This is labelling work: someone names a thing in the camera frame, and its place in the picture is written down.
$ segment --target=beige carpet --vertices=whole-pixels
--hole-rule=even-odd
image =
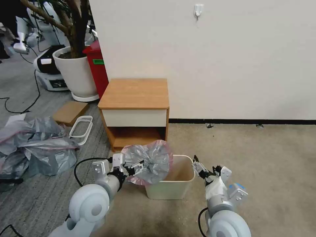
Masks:
[[[252,236],[315,236],[316,126],[171,124],[175,154],[196,154],[208,168],[225,165],[248,200],[237,208]],[[183,200],[150,200],[125,183],[97,236],[201,236],[197,217],[206,206],[196,178]]]

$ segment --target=floor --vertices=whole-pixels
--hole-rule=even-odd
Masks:
[[[40,49],[45,49],[45,42],[40,43]],[[33,61],[35,55],[31,52],[25,58]],[[72,100],[70,92],[49,92],[40,88],[41,96],[27,113],[26,119],[36,116],[51,116],[65,102]],[[19,54],[14,54],[0,64],[0,97],[10,97],[7,106],[9,110],[23,111],[37,97],[33,66],[25,62]],[[0,100],[0,128],[9,116],[4,108],[5,100]],[[107,157],[109,142],[104,131],[97,102],[90,103],[86,115],[93,116],[93,127],[87,143],[77,151],[78,161],[91,157]],[[84,126],[78,127],[78,134],[83,134]],[[86,162],[78,168],[78,178],[83,183],[92,183],[91,162]],[[8,224],[24,236],[48,236],[60,225],[68,215],[68,204],[73,193],[79,188],[73,176],[73,168],[53,177],[36,175],[27,178],[22,184],[12,190],[0,193],[0,231]],[[14,236],[7,230],[4,236]]]
[[[237,212],[252,236],[314,236],[315,134],[313,125],[170,124],[168,140],[174,154],[232,170],[231,182],[249,193]],[[96,236],[201,236],[204,195],[198,177],[183,200],[150,200],[143,187],[125,184]]]
[[[20,55],[0,65],[0,95],[8,107],[25,109],[37,96],[33,68]],[[69,92],[48,92],[32,107],[27,119],[49,116],[66,101]],[[11,113],[0,100],[0,127]],[[107,136],[96,103],[87,112],[94,125],[78,160],[109,153]],[[170,124],[174,154],[196,154],[208,168],[217,164],[233,171],[232,182],[244,185],[248,200],[238,213],[252,236],[314,236],[316,232],[316,126]],[[93,182],[91,163],[78,170],[84,183]],[[13,224],[25,237],[47,236],[68,214],[68,202],[78,189],[72,169],[54,177],[37,175],[0,194],[0,230]],[[116,195],[106,224],[94,236],[201,236],[197,216],[206,206],[204,185],[196,178],[183,200],[150,200],[144,187],[125,183]],[[15,236],[11,231],[4,236]]]

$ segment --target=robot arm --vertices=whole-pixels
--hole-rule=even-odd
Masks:
[[[194,156],[193,168],[205,180],[205,220],[208,227],[206,236],[251,237],[245,220],[234,212],[235,206],[244,201],[248,193],[238,183],[229,185],[228,188],[225,185],[231,176],[231,170],[217,166],[211,172],[199,162],[197,156]]]
[[[34,29],[34,32],[29,34],[29,26],[31,24],[28,19],[16,17],[17,21],[17,34],[19,36],[20,42],[15,43],[13,48],[17,53],[29,54],[30,47],[34,47],[37,42],[38,30]]]
[[[85,185],[74,193],[69,203],[70,218],[49,237],[87,237],[104,224],[110,203],[126,177],[144,169],[143,161],[125,166],[125,155],[122,153],[114,154],[112,163],[111,170],[108,160],[92,163],[95,184]]]

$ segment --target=black baseboard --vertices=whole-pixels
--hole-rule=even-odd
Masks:
[[[316,125],[316,120],[281,119],[198,119],[170,118],[169,123],[224,123],[224,124],[303,124]]]

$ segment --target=white trash bin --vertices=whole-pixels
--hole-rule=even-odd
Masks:
[[[150,199],[183,199],[195,178],[192,159],[186,155],[173,155],[171,171],[157,184],[145,186]]]

